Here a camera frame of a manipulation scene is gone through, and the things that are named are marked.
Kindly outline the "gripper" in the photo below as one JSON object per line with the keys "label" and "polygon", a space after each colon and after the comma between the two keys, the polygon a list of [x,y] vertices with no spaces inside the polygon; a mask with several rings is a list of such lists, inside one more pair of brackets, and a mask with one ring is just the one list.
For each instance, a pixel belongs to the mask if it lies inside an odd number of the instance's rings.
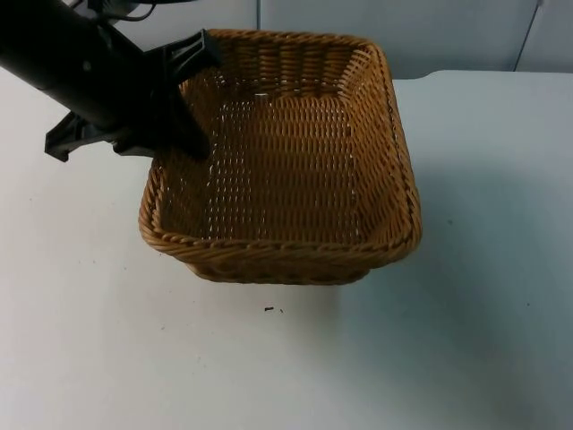
{"label": "gripper", "polygon": [[118,122],[102,125],[93,112],[77,107],[46,134],[45,152],[67,160],[72,151],[94,142],[111,142],[120,156],[153,158],[164,147],[177,147],[196,160],[210,155],[207,135],[195,120],[179,86],[197,73],[220,65],[214,39],[202,30],[191,37],[140,52],[143,83],[107,88],[106,100],[119,109]]}

